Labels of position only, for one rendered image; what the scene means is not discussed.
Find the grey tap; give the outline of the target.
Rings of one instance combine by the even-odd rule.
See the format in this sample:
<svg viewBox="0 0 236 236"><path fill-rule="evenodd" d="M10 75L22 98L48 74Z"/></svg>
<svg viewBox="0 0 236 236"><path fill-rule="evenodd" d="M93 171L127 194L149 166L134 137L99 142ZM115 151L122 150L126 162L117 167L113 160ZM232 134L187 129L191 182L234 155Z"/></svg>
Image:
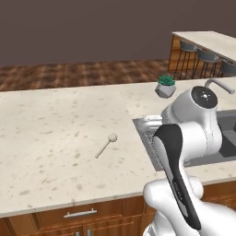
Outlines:
<svg viewBox="0 0 236 236"><path fill-rule="evenodd" d="M227 84L217 80L216 78L209 78L205 83L205 88L209 88L211 83L215 83L220 88L226 90L229 94L234 94L235 93L235 89L230 88Z"/></svg>

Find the wooden drawer front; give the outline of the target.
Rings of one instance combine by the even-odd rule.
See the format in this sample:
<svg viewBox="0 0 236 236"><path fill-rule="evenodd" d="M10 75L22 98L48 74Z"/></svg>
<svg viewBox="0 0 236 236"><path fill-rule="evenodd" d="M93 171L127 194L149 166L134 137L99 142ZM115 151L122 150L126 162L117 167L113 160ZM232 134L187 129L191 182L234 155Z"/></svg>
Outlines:
<svg viewBox="0 0 236 236"><path fill-rule="evenodd" d="M52 225L67 224L71 222L82 222L83 220L91 220L97 218L109 217L130 217L139 215L143 212L144 198L142 196L133 196L124 199L116 199L111 201L93 203L83 206L71 206L48 210L36 213L36 219L41 227L50 227ZM67 212L77 213L82 211L90 211L95 209L96 214L77 217L77 218L64 218Z"/></svg>

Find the green plant in grey pot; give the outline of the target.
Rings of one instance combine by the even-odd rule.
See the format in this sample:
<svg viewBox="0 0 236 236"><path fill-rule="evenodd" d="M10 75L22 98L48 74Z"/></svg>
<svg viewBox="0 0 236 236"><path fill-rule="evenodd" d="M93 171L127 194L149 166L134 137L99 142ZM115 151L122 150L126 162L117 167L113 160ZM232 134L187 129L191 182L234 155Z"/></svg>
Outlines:
<svg viewBox="0 0 236 236"><path fill-rule="evenodd" d="M159 76L158 85L156 86L155 91L161 98L163 99L170 98L175 90L176 87L173 76L167 76L167 75Z"/></svg>

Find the wooden island with pale top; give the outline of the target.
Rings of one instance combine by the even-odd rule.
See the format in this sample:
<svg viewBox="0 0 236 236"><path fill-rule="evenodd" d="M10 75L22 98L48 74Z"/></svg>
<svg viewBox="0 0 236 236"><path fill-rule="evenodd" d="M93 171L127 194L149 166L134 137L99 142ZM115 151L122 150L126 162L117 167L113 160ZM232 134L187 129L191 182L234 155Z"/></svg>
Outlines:
<svg viewBox="0 0 236 236"><path fill-rule="evenodd" d="M174 31L168 64L169 72L184 71L186 68L193 69L198 63L194 53L181 54L180 41L196 45L198 48L236 64L236 38L215 31ZM199 62L197 69L200 70L202 67L203 63Z"/></svg>

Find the wooden cupboard front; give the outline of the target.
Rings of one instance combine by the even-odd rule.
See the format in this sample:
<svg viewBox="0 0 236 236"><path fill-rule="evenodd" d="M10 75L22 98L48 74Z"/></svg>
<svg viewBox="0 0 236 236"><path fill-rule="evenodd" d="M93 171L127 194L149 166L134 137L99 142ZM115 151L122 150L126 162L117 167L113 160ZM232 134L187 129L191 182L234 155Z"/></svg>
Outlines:
<svg viewBox="0 0 236 236"><path fill-rule="evenodd" d="M202 200L236 210L236 181L205 185Z"/></svg>

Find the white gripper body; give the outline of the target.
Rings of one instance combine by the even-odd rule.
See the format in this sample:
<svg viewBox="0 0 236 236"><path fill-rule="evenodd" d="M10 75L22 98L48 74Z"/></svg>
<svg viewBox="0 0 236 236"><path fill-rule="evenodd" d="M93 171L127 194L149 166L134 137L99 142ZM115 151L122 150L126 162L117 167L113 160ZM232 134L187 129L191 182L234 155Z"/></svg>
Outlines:
<svg viewBox="0 0 236 236"><path fill-rule="evenodd" d="M146 117L146 122L162 123L162 117L161 117L161 115L149 115Z"/></svg>

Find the steel sink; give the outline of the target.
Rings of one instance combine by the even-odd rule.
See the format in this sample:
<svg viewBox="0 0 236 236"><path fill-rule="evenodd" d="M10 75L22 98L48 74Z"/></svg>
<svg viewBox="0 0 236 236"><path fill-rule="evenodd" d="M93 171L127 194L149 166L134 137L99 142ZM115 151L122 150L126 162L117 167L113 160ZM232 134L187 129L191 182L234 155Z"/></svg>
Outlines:
<svg viewBox="0 0 236 236"><path fill-rule="evenodd" d="M185 167L236 160L236 110L218 111L217 118L222 132L222 146L220 151L203 158L186 160L184 162ZM153 145L153 136L162 123L146 122L146 117L136 118L133 122L154 169L156 171L162 171L163 168Z"/></svg>

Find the beige dish brush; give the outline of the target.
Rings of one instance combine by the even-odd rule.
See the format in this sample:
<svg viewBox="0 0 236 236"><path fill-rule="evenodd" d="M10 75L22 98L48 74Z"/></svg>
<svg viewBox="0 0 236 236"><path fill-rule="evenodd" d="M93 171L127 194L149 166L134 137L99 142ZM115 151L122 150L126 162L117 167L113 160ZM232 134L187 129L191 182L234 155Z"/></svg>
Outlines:
<svg viewBox="0 0 236 236"><path fill-rule="evenodd" d="M104 151L104 149L111 143L111 142L116 142L118 139L118 135L116 135L115 133L112 133L110 135L108 135L108 140L106 141L106 143L103 145L103 147L99 150L99 152L95 155L95 158L97 159L100 154Z"/></svg>

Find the wooden cupboard door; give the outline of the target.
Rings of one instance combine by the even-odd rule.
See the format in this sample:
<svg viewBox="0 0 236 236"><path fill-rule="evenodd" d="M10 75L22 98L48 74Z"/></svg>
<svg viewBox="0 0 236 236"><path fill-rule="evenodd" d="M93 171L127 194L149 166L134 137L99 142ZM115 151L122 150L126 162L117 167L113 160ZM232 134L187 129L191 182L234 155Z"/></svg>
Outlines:
<svg viewBox="0 0 236 236"><path fill-rule="evenodd" d="M92 231L92 236L140 236L141 223L141 215L113 218L86 224L83 231L84 236L87 236L87 230Z"/></svg>
<svg viewBox="0 0 236 236"><path fill-rule="evenodd" d="M80 235L83 236L83 227L81 225L62 228L58 230L41 231L34 234L30 234L29 236L75 236L75 233L77 231L79 231Z"/></svg>

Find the grey bar stool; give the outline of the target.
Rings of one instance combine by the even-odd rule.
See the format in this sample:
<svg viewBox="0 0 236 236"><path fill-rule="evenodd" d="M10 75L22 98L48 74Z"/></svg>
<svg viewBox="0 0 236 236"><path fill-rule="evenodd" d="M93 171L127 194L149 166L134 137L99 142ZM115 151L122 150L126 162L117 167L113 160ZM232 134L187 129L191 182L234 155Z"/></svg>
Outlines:
<svg viewBox="0 0 236 236"><path fill-rule="evenodd" d="M230 77L236 77L236 65L230 64L226 60L222 59L218 76L223 77L224 75Z"/></svg>
<svg viewBox="0 0 236 236"><path fill-rule="evenodd" d="M175 68L174 78L177 75L177 69L178 69L178 66L179 66L179 63L180 63L182 53L184 53L184 57L183 57L183 64L182 64L180 78L182 77L183 66L184 66L184 62L185 62L185 58L186 58L187 53L188 53L189 56L188 56L188 61L187 61L187 67L186 67L186 70L185 70L185 78L187 77L188 65L189 65L189 61L190 61L190 53L195 53L195 58L196 58L196 54L197 54L197 47L195 45L187 43L185 41L180 41L180 45L181 45L181 52L180 52L180 55L179 55L179 58L178 58L178 61L177 61L176 68ZM194 58L194 67L193 67L193 70L192 70L192 76L194 76L195 58Z"/></svg>
<svg viewBox="0 0 236 236"><path fill-rule="evenodd" d="M206 77L207 70L208 70L208 65L212 65L209 76L210 77L214 76L215 73L216 73L216 67L217 67L219 57L216 54L213 54L213 53L210 53L210 52L207 52L207 51L203 51L201 49L198 49L196 51L196 55L197 55L197 63L196 63L196 66L194 67L193 76L195 76L196 70L197 70L198 65L199 65L200 62L203 63L203 67L201 69L200 77L201 78Z"/></svg>

